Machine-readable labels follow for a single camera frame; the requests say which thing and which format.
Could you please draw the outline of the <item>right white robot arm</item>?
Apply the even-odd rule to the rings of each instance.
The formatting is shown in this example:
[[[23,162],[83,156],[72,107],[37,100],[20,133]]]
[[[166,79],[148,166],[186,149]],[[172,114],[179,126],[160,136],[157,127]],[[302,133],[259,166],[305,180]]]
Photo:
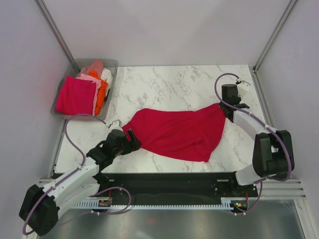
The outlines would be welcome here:
[[[249,107],[241,103],[246,91],[238,84],[222,85],[221,93],[219,106],[226,118],[254,140],[252,163],[235,173],[236,179],[228,183],[229,192],[240,196],[246,191],[246,185],[265,179],[289,178],[295,167],[291,134],[268,126],[253,115]]]

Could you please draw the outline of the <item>red t shirt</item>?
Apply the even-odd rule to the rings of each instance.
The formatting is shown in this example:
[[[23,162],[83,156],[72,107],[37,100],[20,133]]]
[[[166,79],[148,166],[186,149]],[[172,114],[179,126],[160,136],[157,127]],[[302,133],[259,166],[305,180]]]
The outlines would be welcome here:
[[[122,127],[152,153],[193,162],[208,162],[219,145],[226,117],[217,103],[196,111],[142,109]]]

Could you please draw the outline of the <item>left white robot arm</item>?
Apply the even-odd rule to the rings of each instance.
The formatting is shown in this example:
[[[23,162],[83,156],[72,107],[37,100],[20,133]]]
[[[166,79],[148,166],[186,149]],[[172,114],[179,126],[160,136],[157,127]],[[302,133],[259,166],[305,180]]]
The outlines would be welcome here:
[[[134,152],[141,145],[131,129],[127,133],[113,129],[105,140],[83,154],[83,161],[71,171],[44,186],[29,187],[19,211],[24,221],[22,233],[27,236],[35,232],[43,236],[79,201],[93,195],[106,195],[110,187],[101,179],[102,170],[116,157]]]

